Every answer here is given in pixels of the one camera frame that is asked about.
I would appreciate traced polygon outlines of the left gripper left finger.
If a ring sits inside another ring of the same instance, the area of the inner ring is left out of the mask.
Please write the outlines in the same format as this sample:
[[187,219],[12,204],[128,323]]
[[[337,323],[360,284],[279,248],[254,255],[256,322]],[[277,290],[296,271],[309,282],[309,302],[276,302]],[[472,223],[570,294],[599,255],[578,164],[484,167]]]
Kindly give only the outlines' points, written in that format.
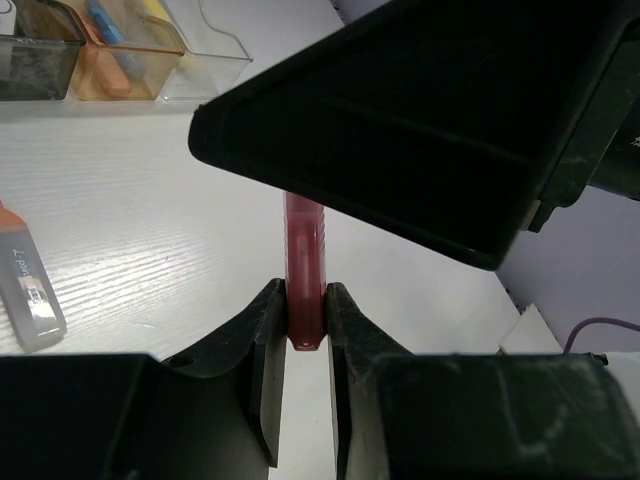
[[286,295],[159,361],[142,353],[5,356],[5,479],[265,479],[278,462]]

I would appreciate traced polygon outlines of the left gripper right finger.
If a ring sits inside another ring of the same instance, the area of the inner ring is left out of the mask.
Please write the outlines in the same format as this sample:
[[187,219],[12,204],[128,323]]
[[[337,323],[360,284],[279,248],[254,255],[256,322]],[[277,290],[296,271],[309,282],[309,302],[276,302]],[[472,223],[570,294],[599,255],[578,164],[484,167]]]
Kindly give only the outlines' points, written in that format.
[[340,479],[635,479],[639,425],[592,354],[417,355],[325,300]]

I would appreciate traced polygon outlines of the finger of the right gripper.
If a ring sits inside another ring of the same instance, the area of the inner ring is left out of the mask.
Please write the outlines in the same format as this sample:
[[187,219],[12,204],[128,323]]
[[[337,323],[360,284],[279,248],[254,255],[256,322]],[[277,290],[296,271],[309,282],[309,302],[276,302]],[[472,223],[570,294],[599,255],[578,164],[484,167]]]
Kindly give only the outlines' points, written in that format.
[[589,96],[611,1],[391,1],[199,107],[199,161],[498,268]]

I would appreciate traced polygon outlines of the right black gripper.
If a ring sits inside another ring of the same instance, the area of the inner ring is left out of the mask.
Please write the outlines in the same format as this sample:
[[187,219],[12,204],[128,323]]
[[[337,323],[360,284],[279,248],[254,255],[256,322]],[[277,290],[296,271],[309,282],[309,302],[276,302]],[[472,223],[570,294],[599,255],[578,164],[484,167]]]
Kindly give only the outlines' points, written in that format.
[[639,3],[609,4],[595,44],[603,58],[585,77],[589,96],[573,115],[566,145],[525,216],[524,231],[540,231],[555,209],[572,206],[588,186],[639,199],[639,148],[616,149],[625,133],[639,135]]

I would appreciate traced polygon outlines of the pink utility knife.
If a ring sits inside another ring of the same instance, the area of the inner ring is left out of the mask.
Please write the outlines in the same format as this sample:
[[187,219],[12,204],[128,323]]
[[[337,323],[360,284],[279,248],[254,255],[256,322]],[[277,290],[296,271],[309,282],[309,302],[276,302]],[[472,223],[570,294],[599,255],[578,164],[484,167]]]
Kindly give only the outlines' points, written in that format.
[[284,194],[287,335],[298,351],[315,351],[326,335],[324,207]]

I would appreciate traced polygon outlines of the orange highlighter pen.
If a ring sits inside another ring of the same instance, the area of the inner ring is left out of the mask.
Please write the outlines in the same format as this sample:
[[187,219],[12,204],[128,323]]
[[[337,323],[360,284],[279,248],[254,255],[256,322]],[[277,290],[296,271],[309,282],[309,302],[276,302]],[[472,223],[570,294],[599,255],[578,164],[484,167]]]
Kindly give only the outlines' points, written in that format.
[[67,323],[26,222],[1,208],[1,299],[21,348],[60,342]]

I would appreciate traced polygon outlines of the orange utility knife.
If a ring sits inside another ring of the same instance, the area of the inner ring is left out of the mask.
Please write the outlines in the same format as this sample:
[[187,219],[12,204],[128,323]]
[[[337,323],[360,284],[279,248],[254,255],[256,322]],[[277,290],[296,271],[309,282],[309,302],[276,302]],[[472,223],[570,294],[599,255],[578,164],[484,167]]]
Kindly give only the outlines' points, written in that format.
[[109,51],[98,51],[94,74],[99,86],[112,97],[125,97],[131,92],[127,75]]

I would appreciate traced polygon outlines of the blue utility knife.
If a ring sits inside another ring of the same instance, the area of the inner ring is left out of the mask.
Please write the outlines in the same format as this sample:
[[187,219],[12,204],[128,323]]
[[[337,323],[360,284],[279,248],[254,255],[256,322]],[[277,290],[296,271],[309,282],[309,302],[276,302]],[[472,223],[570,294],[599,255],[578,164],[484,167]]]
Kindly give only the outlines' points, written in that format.
[[[86,1],[86,8],[107,45],[117,46],[125,42],[124,34],[99,1]],[[140,80],[145,76],[146,67],[135,55],[116,51],[114,57],[129,78]]]

